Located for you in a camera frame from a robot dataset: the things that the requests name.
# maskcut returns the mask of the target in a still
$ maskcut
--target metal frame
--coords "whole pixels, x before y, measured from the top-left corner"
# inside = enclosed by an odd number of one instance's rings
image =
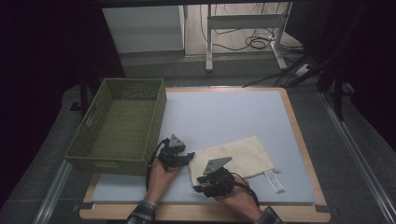
[[[44,198],[40,209],[35,216],[34,224],[46,224],[50,222],[53,210],[61,196],[62,190],[64,190],[64,184],[66,183],[67,177],[69,177],[72,166],[69,162],[63,160],[52,184],[49,187],[49,191]]]
[[[349,132],[347,126],[343,121],[341,121],[336,113],[332,110],[332,99],[330,98],[328,93],[319,93],[319,97],[322,99],[325,104],[327,111],[329,112],[330,118],[334,123],[335,128],[340,133],[342,139],[346,144],[346,148],[350,153],[353,161],[355,162],[358,170],[361,172],[361,176],[368,189],[372,192],[379,208],[382,211],[385,219],[388,223],[394,224],[396,223],[396,208],[393,204],[392,199],[388,196],[386,190],[376,178],[373,170],[371,169],[369,163],[364,158],[361,150],[359,149],[358,144],[352,137],[352,134]]]
[[[286,70],[288,67],[280,53],[279,42],[285,30],[290,8],[291,2],[288,2],[286,10],[281,14],[212,16],[211,5],[207,5],[206,72],[213,71],[212,30],[254,28],[278,28],[275,37],[271,39],[270,45],[279,68]]]

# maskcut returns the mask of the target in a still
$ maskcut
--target wooden table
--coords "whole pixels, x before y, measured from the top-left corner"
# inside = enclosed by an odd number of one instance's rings
[[[284,222],[327,222],[331,215],[327,207],[323,192],[320,188],[317,175],[306,149],[299,125],[294,116],[289,97],[281,88],[172,88],[168,92],[175,91],[279,91],[290,120],[291,128],[295,134],[306,171],[308,172],[311,185],[314,190],[316,202],[313,204],[298,205],[271,205]],[[82,206],[79,214],[86,219],[121,220],[126,219],[136,208],[136,204],[94,204],[92,195],[100,175],[94,175],[84,198],[85,206]],[[243,221],[241,217],[232,212],[223,204],[159,204],[156,213],[157,220],[174,221]]]

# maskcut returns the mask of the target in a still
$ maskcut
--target hand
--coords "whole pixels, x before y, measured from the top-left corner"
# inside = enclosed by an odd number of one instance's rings
[[[245,181],[239,177],[234,176],[235,181],[246,185]],[[218,202],[225,203],[236,213],[247,217],[250,221],[257,221],[263,214],[263,211],[258,207],[254,199],[244,189],[234,186],[230,194],[226,196],[215,197]]]
[[[148,192],[146,193],[145,200],[158,203],[175,179],[175,176],[180,172],[181,168],[182,167],[177,167],[166,172],[163,168],[163,163],[156,158],[151,166]]]

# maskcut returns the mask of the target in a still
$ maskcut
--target shirt cuff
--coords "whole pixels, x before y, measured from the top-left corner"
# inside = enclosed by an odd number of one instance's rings
[[[255,222],[255,224],[282,224],[283,221],[273,210],[271,206],[264,209],[264,214]]]
[[[131,223],[151,223],[155,218],[156,203],[140,201],[136,209],[128,217]]]

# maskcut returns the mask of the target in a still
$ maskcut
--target green plastic basket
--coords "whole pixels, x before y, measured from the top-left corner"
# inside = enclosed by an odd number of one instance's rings
[[[83,173],[146,175],[165,105],[163,79],[106,78],[64,158]]]

